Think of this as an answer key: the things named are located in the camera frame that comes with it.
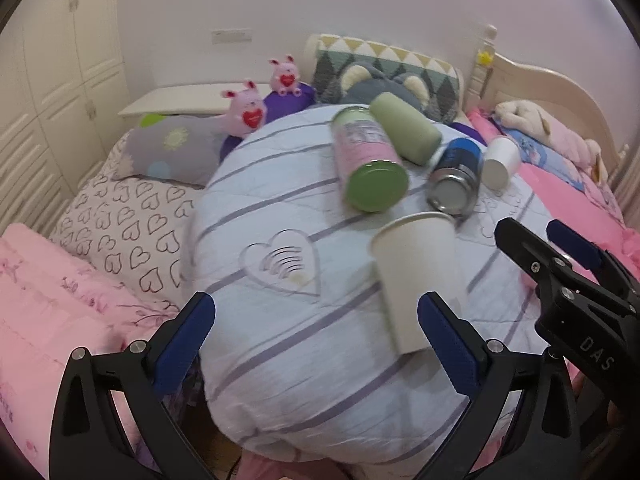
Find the pink bunny plush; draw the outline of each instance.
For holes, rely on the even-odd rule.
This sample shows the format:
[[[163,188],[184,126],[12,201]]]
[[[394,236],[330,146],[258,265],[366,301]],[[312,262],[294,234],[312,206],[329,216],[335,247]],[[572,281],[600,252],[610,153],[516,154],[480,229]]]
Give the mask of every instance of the pink bunny plush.
[[[292,93],[295,96],[302,94],[300,86],[300,72],[293,56],[287,56],[285,62],[279,62],[277,59],[270,59],[269,63],[275,65],[273,76],[271,76],[271,89],[280,96]]]
[[[226,134],[244,139],[250,133],[264,126],[267,107],[260,97],[258,87],[253,81],[245,81],[246,90],[233,92],[223,90],[222,97],[231,99],[229,111],[221,117]]]

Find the stuffed animal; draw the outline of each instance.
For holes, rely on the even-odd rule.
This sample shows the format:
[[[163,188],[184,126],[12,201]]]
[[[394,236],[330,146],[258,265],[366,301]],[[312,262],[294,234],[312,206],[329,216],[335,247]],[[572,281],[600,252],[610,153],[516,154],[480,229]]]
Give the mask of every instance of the stuffed animal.
[[[495,115],[505,128],[519,130],[568,158],[588,172],[599,186],[607,183],[609,175],[600,145],[595,140],[583,139],[541,106],[532,101],[506,101],[496,105]]]
[[[300,90],[300,72],[293,60],[293,56],[287,56],[285,62],[279,62],[277,59],[270,59],[269,63],[275,65],[273,75],[271,76],[271,89],[278,95],[285,96],[292,93],[296,97],[302,94]]]
[[[383,92],[391,92],[424,113],[429,104],[429,90],[424,81],[413,73],[387,78],[369,63],[353,63],[340,78],[341,104],[370,104]]]
[[[267,107],[260,97],[253,81],[245,81],[246,90],[234,92],[223,90],[222,97],[231,99],[229,111],[222,117],[222,130],[233,137],[244,139],[250,133],[264,126]]]

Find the pink and green can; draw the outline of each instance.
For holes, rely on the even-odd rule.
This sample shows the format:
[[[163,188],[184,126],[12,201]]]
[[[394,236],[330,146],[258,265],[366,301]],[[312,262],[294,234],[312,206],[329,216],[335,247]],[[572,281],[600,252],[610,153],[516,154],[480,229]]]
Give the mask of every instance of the pink and green can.
[[[347,202],[366,212],[398,203],[409,176],[389,137],[362,106],[344,108],[332,121],[334,156]]]

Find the metal can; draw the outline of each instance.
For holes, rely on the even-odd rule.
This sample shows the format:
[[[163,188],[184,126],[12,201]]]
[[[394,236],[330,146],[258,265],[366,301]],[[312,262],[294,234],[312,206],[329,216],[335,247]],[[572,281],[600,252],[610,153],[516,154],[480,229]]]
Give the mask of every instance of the metal can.
[[[482,151],[471,139],[454,139],[429,177],[427,200],[452,216],[471,214],[478,202]]]
[[[344,108],[334,116],[331,131],[345,199],[366,212],[384,211],[399,202],[409,187],[409,176],[369,109]]]

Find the striped comforter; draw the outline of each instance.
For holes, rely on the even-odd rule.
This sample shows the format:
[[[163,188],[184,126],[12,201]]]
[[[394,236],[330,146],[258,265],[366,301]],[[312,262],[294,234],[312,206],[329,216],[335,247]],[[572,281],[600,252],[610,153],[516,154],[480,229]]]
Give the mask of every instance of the striped comforter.
[[[363,465],[369,478],[412,476],[466,398],[433,351],[396,353],[367,244],[387,222],[429,209],[428,172],[408,164],[410,191],[384,214],[349,208],[329,129],[340,108],[268,124],[228,157],[196,206],[182,278],[218,308],[200,355],[227,436],[275,460],[328,456]],[[445,142],[460,136],[437,127]],[[550,216],[524,181],[500,196],[482,188],[458,230],[464,315],[485,338],[537,352],[546,346],[533,329],[540,305],[493,238],[506,216],[545,237]]]

